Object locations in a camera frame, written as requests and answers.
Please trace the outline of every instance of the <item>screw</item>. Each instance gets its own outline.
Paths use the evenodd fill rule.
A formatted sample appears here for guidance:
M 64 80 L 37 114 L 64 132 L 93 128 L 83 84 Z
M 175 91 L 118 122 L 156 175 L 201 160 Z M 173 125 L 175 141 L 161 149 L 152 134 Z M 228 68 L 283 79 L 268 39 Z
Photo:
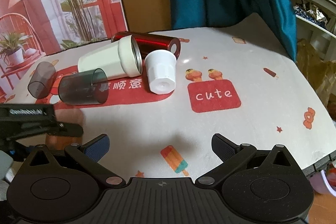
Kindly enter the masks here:
M 201 177 L 198 179 L 198 182 L 200 184 L 205 184 L 205 185 L 210 185 L 213 184 L 215 182 L 215 179 L 212 177 Z
M 106 182 L 111 185 L 118 185 L 123 182 L 123 179 L 120 177 L 109 177 L 106 179 Z

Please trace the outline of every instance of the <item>star illustration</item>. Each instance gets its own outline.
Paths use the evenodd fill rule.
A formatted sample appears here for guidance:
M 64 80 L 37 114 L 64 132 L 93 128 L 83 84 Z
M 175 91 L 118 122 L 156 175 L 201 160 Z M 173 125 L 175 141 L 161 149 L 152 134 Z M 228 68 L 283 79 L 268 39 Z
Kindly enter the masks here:
M 140 172 L 139 170 L 138 170 L 138 173 L 135 175 L 137 178 L 144 178 L 145 176 L 144 176 L 144 172 Z

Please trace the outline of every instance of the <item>flower pot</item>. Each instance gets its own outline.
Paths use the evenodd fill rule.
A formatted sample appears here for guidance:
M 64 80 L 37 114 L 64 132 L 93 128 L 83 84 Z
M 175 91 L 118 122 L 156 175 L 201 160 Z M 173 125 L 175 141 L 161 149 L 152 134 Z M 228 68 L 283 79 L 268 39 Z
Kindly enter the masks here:
M 24 61 L 23 53 L 21 49 L 18 49 L 16 52 L 12 53 L 11 55 L 7 56 L 10 65 L 18 65 Z

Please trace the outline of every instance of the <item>dark transparent cup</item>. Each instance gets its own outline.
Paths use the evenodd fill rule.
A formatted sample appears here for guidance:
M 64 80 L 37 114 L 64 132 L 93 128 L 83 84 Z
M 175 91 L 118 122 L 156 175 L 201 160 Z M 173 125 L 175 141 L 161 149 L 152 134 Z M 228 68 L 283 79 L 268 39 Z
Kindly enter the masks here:
M 39 63 L 28 84 L 28 91 L 36 99 L 43 99 L 50 93 L 56 79 L 53 64 L 43 61 Z
M 64 76 L 58 96 L 68 105 L 104 104 L 109 96 L 109 83 L 102 69 Z

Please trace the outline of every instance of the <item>backdrop with plant print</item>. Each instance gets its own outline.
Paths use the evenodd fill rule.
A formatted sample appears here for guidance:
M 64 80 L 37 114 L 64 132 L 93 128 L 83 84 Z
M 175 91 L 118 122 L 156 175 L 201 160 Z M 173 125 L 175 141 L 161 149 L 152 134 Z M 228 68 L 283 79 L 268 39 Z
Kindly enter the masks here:
M 121 0 L 1 0 L 0 102 L 41 57 L 125 30 Z

